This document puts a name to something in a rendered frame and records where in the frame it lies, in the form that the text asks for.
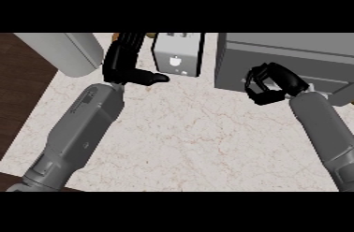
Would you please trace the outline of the pale grey rounded appliance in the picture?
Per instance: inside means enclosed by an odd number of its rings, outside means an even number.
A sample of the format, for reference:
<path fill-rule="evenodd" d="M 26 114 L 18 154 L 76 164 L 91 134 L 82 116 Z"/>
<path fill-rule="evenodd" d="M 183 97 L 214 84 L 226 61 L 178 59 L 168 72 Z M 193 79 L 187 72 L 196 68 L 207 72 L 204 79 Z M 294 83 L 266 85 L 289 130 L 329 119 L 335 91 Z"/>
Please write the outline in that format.
<path fill-rule="evenodd" d="M 92 33 L 15 35 L 69 77 L 85 77 L 100 68 L 104 49 Z"/>

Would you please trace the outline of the large grey box appliance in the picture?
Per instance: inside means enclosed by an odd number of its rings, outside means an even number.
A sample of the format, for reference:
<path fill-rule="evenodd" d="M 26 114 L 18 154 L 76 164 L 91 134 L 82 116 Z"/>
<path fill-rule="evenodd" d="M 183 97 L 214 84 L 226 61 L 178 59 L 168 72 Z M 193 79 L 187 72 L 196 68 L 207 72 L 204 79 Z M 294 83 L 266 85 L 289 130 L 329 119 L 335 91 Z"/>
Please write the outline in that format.
<path fill-rule="evenodd" d="M 334 106 L 354 102 L 354 36 L 347 34 L 220 33 L 215 87 L 244 92 L 254 66 L 294 71 Z"/>

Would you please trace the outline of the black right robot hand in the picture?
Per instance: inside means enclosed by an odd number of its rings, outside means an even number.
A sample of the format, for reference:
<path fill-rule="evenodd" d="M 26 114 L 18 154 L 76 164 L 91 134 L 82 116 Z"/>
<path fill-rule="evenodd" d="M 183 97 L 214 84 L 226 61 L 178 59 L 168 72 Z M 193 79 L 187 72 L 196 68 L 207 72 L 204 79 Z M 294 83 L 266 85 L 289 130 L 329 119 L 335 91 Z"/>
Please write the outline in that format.
<path fill-rule="evenodd" d="M 272 79 L 279 85 L 279 90 L 272 90 L 264 81 Z M 281 64 L 270 63 L 255 66 L 247 75 L 245 92 L 260 105 L 284 101 L 285 96 L 297 96 L 310 88 L 303 78 Z"/>

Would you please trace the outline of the silver toaster with black side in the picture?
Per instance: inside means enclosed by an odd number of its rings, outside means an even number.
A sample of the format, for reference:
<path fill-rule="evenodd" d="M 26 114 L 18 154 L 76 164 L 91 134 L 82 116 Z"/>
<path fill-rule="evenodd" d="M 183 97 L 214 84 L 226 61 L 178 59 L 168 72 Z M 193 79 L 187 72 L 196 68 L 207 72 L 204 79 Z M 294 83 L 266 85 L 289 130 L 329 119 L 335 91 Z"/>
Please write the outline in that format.
<path fill-rule="evenodd" d="M 202 68 L 204 45 L 204 33 L 158 33 L 152 47 L 156 70 L 196 78 Z"/>

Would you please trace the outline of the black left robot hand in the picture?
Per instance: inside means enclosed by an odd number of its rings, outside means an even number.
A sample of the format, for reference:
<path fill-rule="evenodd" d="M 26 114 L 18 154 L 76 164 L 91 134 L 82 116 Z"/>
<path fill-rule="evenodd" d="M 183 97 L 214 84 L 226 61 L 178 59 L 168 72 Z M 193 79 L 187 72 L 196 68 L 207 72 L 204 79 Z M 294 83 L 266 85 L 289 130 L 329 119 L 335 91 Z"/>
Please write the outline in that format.
<path fill-rule="evenodd" d="M 125 85 L 128 82 L 152 86 L 169 82 L 171 78 L 149 70 L 138 69 L 137 59 L 144 42 L 144 33 L 121 33 L 109 48 L 104 63 L 104 81 Z"/>

